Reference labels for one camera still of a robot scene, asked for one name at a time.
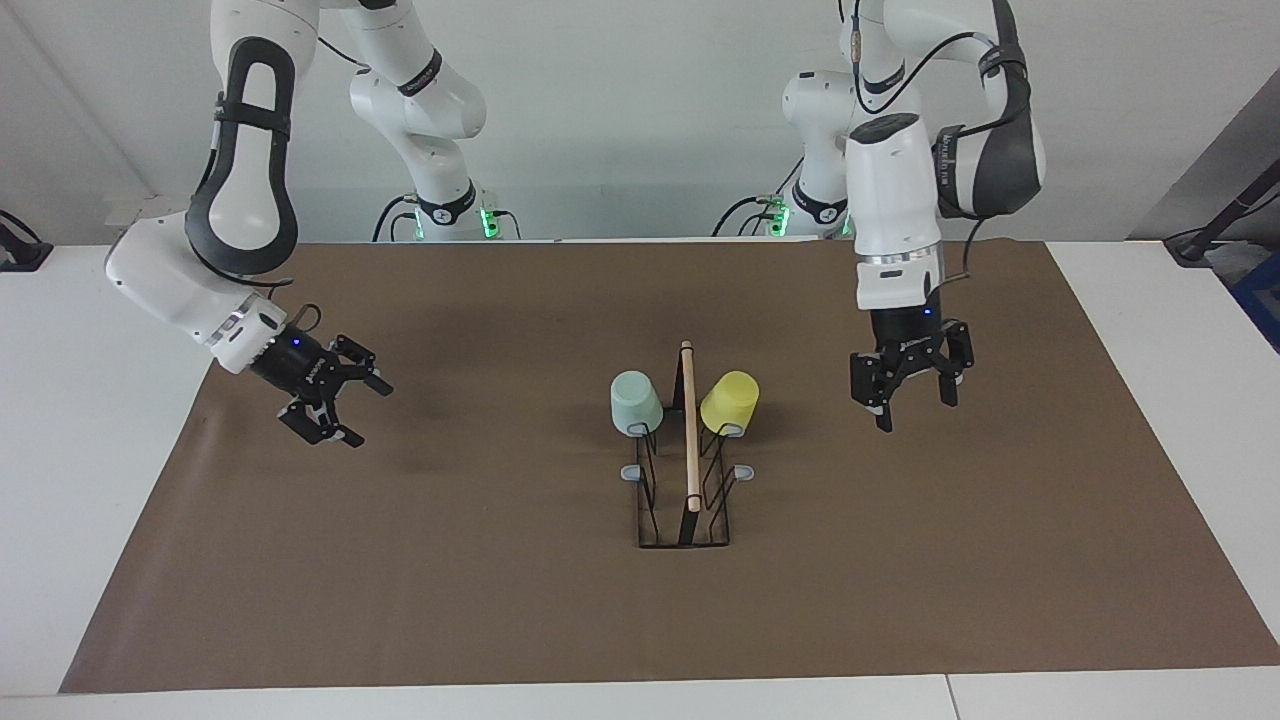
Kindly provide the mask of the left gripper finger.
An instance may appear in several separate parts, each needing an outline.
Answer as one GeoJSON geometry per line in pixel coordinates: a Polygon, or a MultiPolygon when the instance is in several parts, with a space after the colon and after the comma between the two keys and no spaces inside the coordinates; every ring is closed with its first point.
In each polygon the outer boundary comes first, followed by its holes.
{"type": "Polygon", "coordinates": [[[961,320],[945,320],[925,342],[925,359],[938,373],[940,400],[959,405],[957,387],[964,372],[975,363],[969,325],[961,320]]]}
{"type": "Polygon", "coordinates": [[[913,374],[908,366],[915,359],[911,350],[850,355],[851,398],[876,416],[877,428],[884,433],[893,430],[891,398],[902,378],[913,374]]]}

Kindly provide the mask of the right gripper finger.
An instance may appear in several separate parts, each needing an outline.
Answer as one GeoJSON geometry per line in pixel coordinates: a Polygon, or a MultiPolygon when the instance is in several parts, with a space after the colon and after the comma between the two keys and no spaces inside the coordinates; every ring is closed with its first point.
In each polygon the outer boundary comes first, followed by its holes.
{"type": "Polygon", "coordinates": [[[352,448],[365,443],[365,438],[351,428],[329,418],[325,407],[315,407],[301,398],[293,398],[279,413],[278,419],[308,445],[342,442],[352,448]]]}
{"type": "Polygon", "coordinates": [[[394,392],[394,387],[381,378],[376,368],[376,355],[361,343],[346,334],[338,334],[330,342],[330,351],[338,359],[349,360],[349,364],[338,363],[333,372],[339,386],[358,380],[383,397],[394,392]]]}

